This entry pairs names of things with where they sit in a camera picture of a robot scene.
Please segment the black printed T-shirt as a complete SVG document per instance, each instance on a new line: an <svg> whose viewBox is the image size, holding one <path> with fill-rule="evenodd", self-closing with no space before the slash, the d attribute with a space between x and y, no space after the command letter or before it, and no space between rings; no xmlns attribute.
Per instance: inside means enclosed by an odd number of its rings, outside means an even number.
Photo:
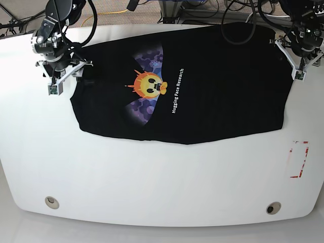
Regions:
<svg viewBox="0 0 324 243"><path fill-rule="evenodd" d="M82 131L196 144L280 130L293 79L275 32L232 23L153 33L82 49L70 101Z"/></svg>

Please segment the grey metal table leg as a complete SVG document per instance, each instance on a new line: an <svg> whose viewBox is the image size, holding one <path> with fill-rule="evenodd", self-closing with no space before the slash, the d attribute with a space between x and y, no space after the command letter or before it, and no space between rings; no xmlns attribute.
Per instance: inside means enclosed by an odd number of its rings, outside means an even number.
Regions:
<svg viewBox="0 0 324 243"><path fill-rule="evenodd" d="M163 24L175 24L183 1L158 1Z"/></svg>

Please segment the red tape rectangle marking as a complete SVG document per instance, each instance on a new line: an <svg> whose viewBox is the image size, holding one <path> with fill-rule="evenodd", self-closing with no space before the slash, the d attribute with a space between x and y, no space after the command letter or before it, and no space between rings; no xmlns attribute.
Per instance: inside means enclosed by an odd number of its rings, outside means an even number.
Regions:
<svg viewBox="0 0 324 243"><path fill-rule="evenodd" d="M308 141L293 141L287 160L289 178L301 178L309 150Z"/></svg>

